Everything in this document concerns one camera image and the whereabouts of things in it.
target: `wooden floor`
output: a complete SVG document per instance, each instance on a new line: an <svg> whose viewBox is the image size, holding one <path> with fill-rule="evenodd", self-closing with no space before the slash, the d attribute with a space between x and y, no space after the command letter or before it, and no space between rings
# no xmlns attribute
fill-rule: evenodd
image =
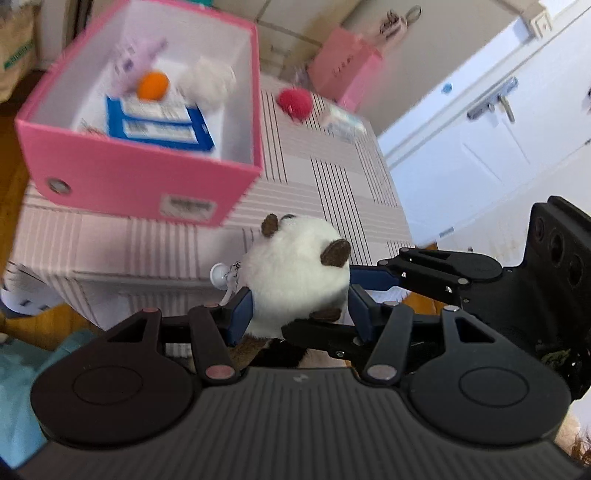
<svg viewBox="0 0 591 480"><path fill-rule="evenodd" d="M12 99L0 105L0 275L12 249L22 196L28 181L27 168L22 160L14 131L14 115L38 80L39 74L27 78ZM405 302L417 313L435 314L441 305L418 294L411 294ZM48 310L37 317L5 319L0 313L0 332L48 350L55 349L70 333L94 325L67 305Z"/></svg>

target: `keychain ring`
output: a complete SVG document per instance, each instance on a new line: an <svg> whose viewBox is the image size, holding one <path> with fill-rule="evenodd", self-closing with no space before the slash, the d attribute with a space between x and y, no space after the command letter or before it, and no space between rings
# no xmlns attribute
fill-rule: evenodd
<svg viewBox="0 0 591 480"><path fill-rule="evenodd" d="M412 25L413 23L415 23L420 17L421 14L423 13L423 9L419 6L419 5L415 5L414 7L412 7L406 14L406 21L407 21L407 25Z"/></svg>

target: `white wall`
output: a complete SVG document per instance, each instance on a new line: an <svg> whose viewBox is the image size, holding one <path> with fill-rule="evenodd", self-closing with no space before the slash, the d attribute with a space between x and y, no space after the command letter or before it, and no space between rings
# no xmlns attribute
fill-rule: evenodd
<svg viewBox="0 0 591 480"><path fill-rule="evenodd" d="M463 228L437 241L441 250L472 248L504 266L521 263L531 207L559 195L591 214L591 145L585 145Z"/></svg>
<svg viewBox="0 0 591 480"><path fill-rule="evenodd" d="M390 9L423 9L402 44L391 49L358 113L381 134L516 17L494 0L366 0L345 23L363 31Z"/></svg>

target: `teal cloth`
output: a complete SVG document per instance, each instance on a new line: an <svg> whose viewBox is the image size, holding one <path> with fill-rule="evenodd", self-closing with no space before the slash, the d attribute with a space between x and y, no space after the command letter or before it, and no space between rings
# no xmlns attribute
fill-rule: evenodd
<svg viewBox="0 0 591 480"><path fill-rule="evenodd" d="M22 465L46 442L31 408L33 382L50 365L94 338L89 330L80 330L54 352L15 339L0 345L0 457L11 468Z"/></svg>

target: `plush toy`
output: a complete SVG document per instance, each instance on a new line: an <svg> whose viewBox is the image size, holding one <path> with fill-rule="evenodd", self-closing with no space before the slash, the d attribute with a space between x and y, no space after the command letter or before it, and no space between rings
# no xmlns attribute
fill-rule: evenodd
<svg viewBox="0 0 591 480"><path fill-rule="evenodd" d="M136 91L139 100L157 102L168 90L168 77L162 72L148 72L139 81Z"/></svg>
<svg viewBox="0 0 591 480"><path fill-rule="evenodd" d="M161 53L168 41L135 38L119 43L113 56L111 88L108 95L119 98L133 92L142 77L151 70L156 56Z"/></svg>
<svg viewBox="0 0 591 480"><path fill-rule="evenodd" d="M236 88L236 76L230 65L205 57L186 70L177 83L177 90L189 105L201 112L219 109Z"/></svg>
<svg viewBox="0 0 591 480"><path fill-rule="evenodd" d="M269 339L281 339L281 327L293 320L339 320L349 288L351 245L325 220L270 214L261 231L239 269L238 287L252 291L253 317L231 352L238 368Z"/></svg>
<svg viewBox="0 0 591 480"><path fill-rule="evenodd" d="M277 96L277 105L292 119L303 122L312 113L312 95L303 88L286 88Z"/></svg>

